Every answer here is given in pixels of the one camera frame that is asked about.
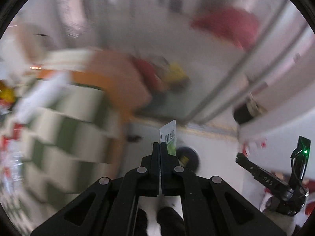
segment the black cable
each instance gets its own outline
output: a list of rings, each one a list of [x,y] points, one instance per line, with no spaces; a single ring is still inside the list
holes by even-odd
[[[307,191],[306,191],[306,189],[304,188],[304,186],[303,186],[301,180],[300,180],[300,179],[297,177],[297,175],[296,175],[296,171],[295,171],[295,169],[294,169],[293,160],[294,160],[294,159],[291,159],[291,169],[292,169],[292,172],[293,172],[295,178],[297,179],[297,181],[298,181],[300,187],[302,187],[302,189],[303,189],[303,191],[304,191],[304,194],[307,194]]]

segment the metal pole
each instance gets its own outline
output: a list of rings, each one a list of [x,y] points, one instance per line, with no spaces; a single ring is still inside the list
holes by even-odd
[[[234,97],[232,97],[230,100],[225,102],[222,106],[220,106],[218,109],[216,109],[213,113],[208,115],[206,118],[200,120],[197,122],[198,124],[204,124],[208,121],[212,120],[216,116],[218,116],[221,112],[225,111],[227,108],[229,108],[234,103],[238,102],[240,99],[245,98],[250,91],[258,87],[262,82],[271,75],[275,70],[278,69],[279,66],[281,66],[281,62],[287,58],[287,55],[295,48],[297,42],[303,38],[304,33],[308,30],[308,23],[306,22],[305,25],[302,27],[302,29],[299,31],[299,33],[294,37],[294,39],[289,43],[289,45],[283,50],[282,53],[280,53],[279,56],[276,57],[276,59],[271,63],[271,65],[263,71],[257,80],[253,83],[251,83],[249,86],[247,86],[244,90],[240,91],[238,94],[236,94]]]
[[[226,88],[229,83],[235,79],[242,70],[246,67],[247,62],[251,58],[253,54],[257,50],[259,50],[260,46],[264,43],[266,38],[268,37],[269,33],[272,32],[273,28],[276,25],[276,22],[281,17],[281,12],[284,10],[284,8],[287,6],[287,4],[290,3],[290,0],[283,0],[281,6],[276,11],[273,18],[270,20],[270,23],[266,27],[265,31],[260,35],[258,41],[256,42],[256,45],[251,48],[241,59],[236,63],[236,65],[228,72],[227,76],[220,81],[220,83],[214,88],[212,92],[210,92],[204,100],[202,100],[198,106],[190,112],[190,114],[187,115],[187,117],[183,120],[184,124],[187,124],[190,122],[198,113],[200,113],[212,100],[214,100],[224,88]]]

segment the small packet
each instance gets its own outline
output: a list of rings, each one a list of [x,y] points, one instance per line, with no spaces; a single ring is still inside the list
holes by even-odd
[[[3,148],[0,151],[1,177],[4,187],[10,195],[20,188],[23,179],[23,161],[19,141],[21,129],[22,125],[15,123],[13,138],[2,137]]]
[[[166,142],[168,154],[176,156],[176,120],[164,125],[159,132],[160,143]]]

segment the white floor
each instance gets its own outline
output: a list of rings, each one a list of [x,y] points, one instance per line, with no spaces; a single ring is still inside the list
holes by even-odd
[[[126,148],[126,154],[122,165],[121,176],[129,170],[140,166],[141,158],[150,155],[153,142],[159,141],[159,126],[133,123],[130,133],[140,135],[143,139],[138,143],[130,143]],[[239,193],[242,193],[245,170],[235,163],[238,152],[237,139],[212,136],[195,135],[190,132],[177,131],[177,146],[189,146],[199,155],[200,166],[198,176],[210,178],[218,175],[228,182]],[[148,235],[159,236],[160,227],[156,222],[158,199],[154,197],[141,197],[139,205],[148,216]],[[178,200],[175,210],[182,216],[181,201]]]

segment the white wall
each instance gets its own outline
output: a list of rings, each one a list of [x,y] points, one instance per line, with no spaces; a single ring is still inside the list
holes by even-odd
[[[267,139],[267,147],[252,151],[250,160],[257,165],[273,170],[291,173],[290,155],[296,148],[299,135],[311,140],[306,177],[315,179],[315,84],[311,85],[303,95],[298,95],[275,111],[268,118],[260,118],[255,124],[249,124],[240,129],[240,142]],[[286,117],[297,112],[304,115],[286,123]]]
[[[288,101],[315,80],[314,61],[315,44],[296,63],[288,61],[289,66],[292,62],[294,66],[273,85],[255,95],[255,100],[268,111]]]
[[[55,0],[28,0],[20,10],[22,18],[49,35],[56,48],[68,47],[67,38],[57,14]]]
[[[0,59],[0,80],[3,80],[8,86],[13,87],[14,82],[9,75],[9,68],[5,61]]]
[[[20,81],[25,70],[29,70],[32,64],[12,33],[12,28],[7,28],[0,40],[0,56],[4,60],[3,66],[13,75],[14,81]]]
[[[254,179],[251,173],[245,171],[242,196],[259,209],[265,195],[265,187]]]
[[[269,35],[260,44],[257,51],[246,61],[243,71],[240,72],[239,75],[236,76],[236,79],[230,82],[225,89],[221,91],[220,95],[215,97],[215,99],[204,108],[203,112],[200,113],[195,120],[200,121],[207,115],[218,110],[240,90],[247,87],[246,84],[241,84],[244,81],[243,78],[245,75],[252,81],[259,77],[259,75],[272,64],[277,56],[283,52],[289,43],[292,42],[297,34],[299,34],[305,23],[305,19],[294,4],[291,2],[288,3],[281,12],[279,20],[275,23]],[[287,54],[285,61],[282,61],[282,64],[279,65],[279,74],[281,73],[281,70],[284,71],[292,65],[293,58],[297,52],[303,54],[302,51],[305,51],[304,47],[310,47],[311,42],[314,40],[312,30],[310,29],[305,36],[306,37],[302,38],[297,43],[296,47]]]

